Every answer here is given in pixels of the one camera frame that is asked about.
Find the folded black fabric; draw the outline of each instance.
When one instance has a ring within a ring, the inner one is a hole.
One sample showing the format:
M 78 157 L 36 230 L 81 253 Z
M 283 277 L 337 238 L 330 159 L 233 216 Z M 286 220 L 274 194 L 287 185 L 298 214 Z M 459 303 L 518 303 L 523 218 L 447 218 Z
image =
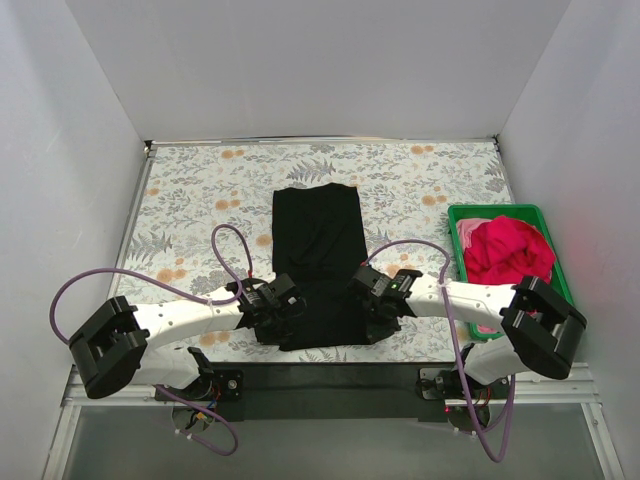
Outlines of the folded black fabric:
M 357 189 L 274 192 L 272 234 L 274 272 L 288 273 L 307 302 L 280 349 L 367 344 L 364 311 L 346 290 L 367 258 Z

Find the black pants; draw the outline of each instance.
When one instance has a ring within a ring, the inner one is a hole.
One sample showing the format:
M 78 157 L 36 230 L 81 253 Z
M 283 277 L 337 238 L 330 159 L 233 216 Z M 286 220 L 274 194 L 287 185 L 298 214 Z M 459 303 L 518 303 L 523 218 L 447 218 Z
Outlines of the black pants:
M 273 194 L 273 270 L 306 299 L 281 350 L 367 344 L 362 306 L 346 290 L 367 258 L 358 191 L 331 183 Z

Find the cable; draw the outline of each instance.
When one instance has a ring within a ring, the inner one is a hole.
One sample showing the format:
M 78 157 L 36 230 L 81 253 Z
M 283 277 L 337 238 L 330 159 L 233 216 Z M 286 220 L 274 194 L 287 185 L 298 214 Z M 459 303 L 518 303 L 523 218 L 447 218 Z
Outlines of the cable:
M 51 329 L 53 330 L 53 333 L 60 339 L 60 341 L 62 343 L 64 343 L 65 345 L 69 345 L 69 339 L 67 337 L 65 337 L 63 335 L 63 333 L 60 331 L 60 329 L 58 328 L 58 324 L 56 322 L 56 308 L 58 306 L 58 302 L 60 301 L 60 297 L 62 297 L 62 294 L 74 283 L 76 283 L 78 280 L 81 280 L 85 277 L 89 277 L 91 275 L 97 275 L 99 273 L 114 273 L 114 274 L 119 274 L 119 275 L 128 275 L 130 277 L 135 277 L 138 278 L 140 280 L 144 280 L 145 282 L 151 283 L 157 287 L 163 288 L 171 293 L 175 293 L 176 295 L 180 295 L 181 297 L 184 297 L 188 300 L 191 300 L 193 302 L 197 302 L 200 303 L 202 305 L 227 305 L 229 303 L 233 303 L 235 302 L 238 298 L 240 298 L 240 296 L 242 295 L 243 289 L 242 289 L 242 280 L 240 280 L 240 278 L 235 274 L 235 272 L 231 269 L 231 267 L 229 267 L 229 265 L 227 265 L 227 263 L 224 261 L 224 259 L 222 258 L 222 255 L 220 255 L 220 252 L 218 251 L 218 247 L 216 245 L 216 235 L 217 233 L 223 229 L 223 228 L 228 228 L 229 230 L 233 230 L 238 237 L 240 238 L 240 241 L 242 242 L 242 245 L 244 247 L 244 251 L 247 255 L 247 261 L 249 262 L 249 270 L 248 270 L 248 276 L 249 278 L 252 277 L 253 275 L 253 262 L 251 261 L 251 253 L 249 252 L 249 245 L 247 245 L 247 241 L 245 240 L 244 236 L 242 235 L 242 233 L 240 232 L 240 230 L 238 230 L 236 227 L 234 227 L 233 225 L 229 225 L 227 223 L 223 223 L 218 225 L 216 228 L 213 229 L 213 231 L 211 232 L 211 248 L 213 249 L 213 253 L 216 256 L 216 258 L 218 259 L 218 262 L 220 262 L 220 265 L 222 265 L 222 268 L 224 268 L 224 270 L 231 275 L 231 278 L 233 278 L 236 282 L 236 284 L 238 285 L 238 291 L 237 293 L 228 299 L 225 300 L 211 300 L 208 298 L 200 298 L 196 295 L 192 295 L 190 293 L 184 292 L 182 290 L 179 290 L 175 287 L 172 287 L 170 285 L 166 285 L 154 278 L 148 277 L 147 275 L 143 275 L 141 273 L 138 272 L 134 272 L 133 270 L 127 270 L 124 268 L 112 268 L 112 267 L 106 267 L 106 268 L 94 268 L 92 270 L 87 270 L 86 272 L 80 273 L 78 275 L 76 275 L 75 277 L 72 277 L 71 279 L 69 279 L 68 281 L 66 281 L 62 287 L 60 287 L 60 289 L 56 292 L 56 294 L 53 297 L 53 300 L 51 301 L 51 306 L 49 307 L 49 324 L 51 325 Z M 154 385 L 154 387 L 162 392 L 165 396 L 171 398 L 172 400 L 182 403 L 188 407 L 191 407 L 195 410 L 198 410 L 202 413 L 204 413 L 205 415 L 208 415 L 212 418 L 215 418 L 217 421 L 219 421 L 220 423 L 224 424 L 225 427 L 227 427 L 227 429 L 229 430 L 229 432 L 231 433 L 231 435 L 233 436 L 233 441 L 234 441 L 234 445 L 233 448 L 231 450 L 222 450 L 218 447 L 216 447 L 215 445 L 213 445 L 212 443 L 198 437 L 197 435 L 192 435 L 191 433 L 187 432 L 186 429 L 181 429 L 180 432 L 183 435 L 186 435 L 187 438 L 189 439 L 193 439 L 196 442 L 200 443 L 201 445 L 204 445 L 205 447 L 207 447 L 209 450 L 211 450 L 214 453 L 217 453 L 218 455 L 222 455 L 222 456 L 228 456 L 233 454 L 237 449 L 238 449 L 238 434 L 236 432 L 236 430 L 233 428 L 233 426 L 227 422 L 223 417 L 221 417 L 220 415 L 218 415 L 215 412 L 212 412 L 211 410 L 207 409 L 207 408 L 203 408 L 200 407 L 197 403 L 191 402 L 189 400 L 185 400 L 183 398 L 178 397 L 177 395 L 174 395 L 173 393 L 169 392 L 169 390 L 167 390 L 166 388 L 164 388 L 162 385 Z
M 51 329 L 53 330 L 53 333 L 55 333 L 55 335 L 60 339 L 60 341 L 62 341 L 62 343 L 64 343 L 65 345 L 69 345 L 69 339 L 62 334 L 62 332 L 58 328 L 58 325 L 57 325 L 57 322 L 56 322 L 55 314 L 56 314 L 56 308 L 58 306 L 58 302 L 60 301 L 60 297 L 62 297 L 62 294 L 71 285 L 76 283 L 78 280 L 81 280 L 81 279 L 83 279 L 85 277 L 90 277 L 91 275 L 97 275 L 99 273 L 115 273 L 115 274 L 119 274 L 119 275 L 128 275 L 130 277 L 135 277 L 135 278 L 138 278 L 140 280 L 144 280 L 145 282 L 151 283 L 151 284 L 155 285 L 156 287 L 160 287 L 160 288 L 162 288 L 164 290 L 167 290 L 167 291 L 169 291 L 171 293 L 175 293 L 176 295 L 180 295 L 181 297 L 184 297 L 187 300 L 191 300 L 192 302 L 200 303 L 202 305 L 209 305 L 209 304 L 211 304 L 211 305 L 227 305 L 228 303 L 235 302 L 238 298 L 240 298 L 240 295 L 242 295 L 242 280 L 240 280 L 240 278 L 235 274 L 235 272 L 233 270 L 231 270 L 231 267 L 229 267 L 229 265 L 227 265 L 227 263 L 224 261 L 224 259 L 220 255 L 220 252 L 218 251 L 218 247 L 216 246 L 216 234 L 218 233 L 218 231 L 220 231 L 223 228 L 228 228 L 230 230 L 233 230 L 238 235 L 240 240 L 242 241 L 242 245 L 244 246 L 244 251 L 247 254 L 247 260 L 249 262 L 249 272 L 253 271 L 253 263 L 251 261 L 251 254 L 249 253 L 249 246 L 247 245 L 247 241 L 245 240 L 245 238 L 242 235 L 242 233 L 240 232 L 240 230 L 238 230 L 233 225 L 229 225 L 229 224 L 226 224 L 226 223 L 218 225 L 216 228 L 213 229 L 213 231 L 211 232 L 211 247 L 213 248 L 213 253 L 216 256 L 216 258 L 218 259 L 218 262 L 220 262 L 220 265 L 222 265 L 222 268 L 224 268 L 224 270 L 229 275 L 231 275 L 231 278 L 233 278 L 235 280 L 236 284 L 238 285 L 238 292 L 233 297 L 225 299 L 225 300 L 211 300 L 211 299 L 208 299 L 208 298 L 201 298 L 201 297 L 198 297 L 196 295 L 192 295 L 190 293 L 187 293 L 187 292 L 184 292 L 182 290 L 179 290 L 179 289 L 177 289 L 175 287 L 172 287 L 171 285 L 166 285 L 166 284 L 156 280 L 155 278 L 148 277 L 147 275 L 143 275 L 142 273 L 134 272 L 133 270 L 127 270 L 127 269 L 124 269 L 124 268 L 114 268 L 114 267 L 94 268 L 92 270 L 87 270 L 86 272 L 80 273 L 80 274 L 76 275 L 75 277 L 72 277 L 71 279 L 67 280 L 62 285 L 62 287 L 60 287 L 58 292 L 53 297 L 53 300 L 51 301 L 51 307 L 49 308 L 49 323 L 51 325 Z
M 429 242 L 427 240 L 418 240 L 418 239 L 396 240 L 386 245 L 383 245 L 380 248 L 377 248 L 371 255 L 369 255 L 369 258 L 367 258 L 367 260 L 365 260 L 363 264 L 364 265 L 368 264 L 376 255 L 378 255 L 383 250 L 386 250 L 387 248 L 393 247 L 395 245 L 403 245 L 406 243 L 417 243 L 421 245 L 426 245 L 428 247 L 435 248 L 440 253 L 442 253 L 442 255 L 444 255 L 445 261 L 438 275 L 438 283 L 441 285 L 442 300 L 444 302 L 445 311 L 447 312 L 447 319 L 449 320 L 449 328 L 451 329 L 451 341 L 453 342 L 453 351 L 456 357 L 456 368 L 458 370 L 458 374 L 460 375 L 460 383 L 462 384 L 462 391 L 464 392 L 464 398 L 467 402 L 469 415 L 471 416 L 471 423 L 473 424 L 473 428 L 475 429 L 476 434 L 480 439 L 482 448 L 484 449 L 487 456 L 492 461 L 496 463 L 500 463 L 502 460 L 504 460 L 504 457 L 507 453 L 507 445 L 509 443 L 509 433 L 511 432 L 511 420 L 513 418 L 513 403 L 515 399 L 515 390 L 516 390 L 516 376 L 515 375 L 511 376 L 511 385 L 509 387 L 507 402 L 504 408 L 502 409 L 502 411 L 500 412 L 498 419 L 496 420 L 496 422 L 493 423 L 493 425 L 483 429 L 478 420 L 478 416 L 476 415 L 476 409 L 474 408 L 473 399 L 471 397 L 471 389 L 469 388 L 469 382 L 467 381 L 467 377 L 464 373 L 464 363 L 462 361 L 462 355 L 460 354 L 460 344 L 458 342 L 458 336 L 456 335 L 456 324 L 453 317 L 453 308 L 451 307 L 451 301 L 449 300 L 449 294 L 447 292 L 447 287 L 445 286 L 445 273 L 447 271 L 447 268 L 449 267 L 449 264 L 451 263 L 451 256 L 449 255 L 449 253 L 441 246 L 436 245 L 435 243 Z M 505 423 L 504 432 L 502 435 L 502 444 L 500 445 L 500 452 L 498 453 L 498 455 L 496 455 L 491 450 L 491 447 L 489 446 L 489 442 L 485 434 L 493 430 L 493 428 L 495 428 L 498 425 L 498 423 L 502 420 L 502 417 L 505 414 L 506 414 L 506 423 Z

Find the metal frame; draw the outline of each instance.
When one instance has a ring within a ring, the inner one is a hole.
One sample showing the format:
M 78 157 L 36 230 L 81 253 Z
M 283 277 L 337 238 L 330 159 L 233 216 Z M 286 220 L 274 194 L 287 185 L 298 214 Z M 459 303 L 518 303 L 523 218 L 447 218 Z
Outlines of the metal frame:
M 144 195 L 153 159 L 158 147 L 165 146 L 206 146 L 206 145 L 246 145 L 256 144 L 295 144 L 295 143 L 401 143 L 401 142 L 479 142 L 493 141 L 496 147 L 503 174 L 506 176 L 504 165 L 500 155 L 496 139 L 476 138 L 476 139 L 456 139 L 456 140 L 434 140 L 434 139 L 395 139 L 377 137 L 280 137 L 280 138 L 243 138 L 243 139 L 220 139 L 208 141 L 192 142 L 147 142 L 145 153 L 147 161 L 142 166 L 138 185 L 131 204 L 131 211 L 123 235 L 123 240 L 118 253 L 116 266 L 121 267 L 126 259 L 128 245 L 133 234 L 140 203 Z M 514 200 L 513 192 L 509 186 L 509 194 Z M 118 277 L 114 276 L 109 288 L 109 296 L 113 296 L 118 287 Z M 78 420 L 83 407 L 90 406 L 166 406 L 173 405 L 174 402 L 157 402 L 153 400 L 155 389 L 151 386 L 129 386 L 102 400 L 91 400 L 86 397 L 82 382 L 75 367 L 71 371 L 71 376 L 67 385 L 67 390 L 62 402 L 60 419 L 56 429 L 49 456 L 44 469 L 43 478 L 54 480 L 62 478 L 66 463 L 73 444 L 73 438 L 78 426 Z M 503 403 L 504 400 L 493 400 L 496 404 Z M 564 381 L 549 380 L 534 373 L 524 373 L 517 375 L 516 381 L 516 403 L 518 404 L 559 404 L 572 403 L 580 404 L 585 416 L 585 422 L 591 434 L 592 442 L 600 461 L 604 477 L 606 479 L 622 479 L 624 474 L 620 462 L 616 455 L 609 430 L 602 415 L 602 405 L 600 397 L 589 372 L 586 363 L 575 364 L 570 377 Z M 447 405 L 460 405 L 460 401 L 449 400 Z

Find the table surface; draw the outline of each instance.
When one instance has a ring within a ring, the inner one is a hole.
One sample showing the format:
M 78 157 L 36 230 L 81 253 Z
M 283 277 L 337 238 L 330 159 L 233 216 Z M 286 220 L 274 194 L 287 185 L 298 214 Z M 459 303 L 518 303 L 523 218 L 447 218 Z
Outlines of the table surface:
M 452 253 L 447 209 L 454 204 L 510 203 L 504 168 L 492 142 L 315 143 L 158 148 L 127 247 L 124 268 L 194 294 L 231 280 L 211 251 L 213 227 L 231 223 L 246 236 L 258 278 L 271 269 L 274 190 L 327 183 L 357 186 L 367 249 L 392 240 L 422 238 Z M 241 277 L 246 259 L 233 234 L 220 232 L 219 249 Z M 442 256 L 419 245 L 389 249 L 373 265 L 393 276 L 416 268 L 436 276 Z M 455 278 L 455 266 L 448 276 Z M 174 300 L 173 294 L 130 277 L 117 294 L 130 303 Z M 453 361 L 448 323 L 403 318 L 402 330 L 371 346 L 281 352 L 257 343 L 253 330 L 212 332 L 177 342 L 197 346 L 211 361 L 433 362 Z M 468 330 L 458 325 L 466 343 Z

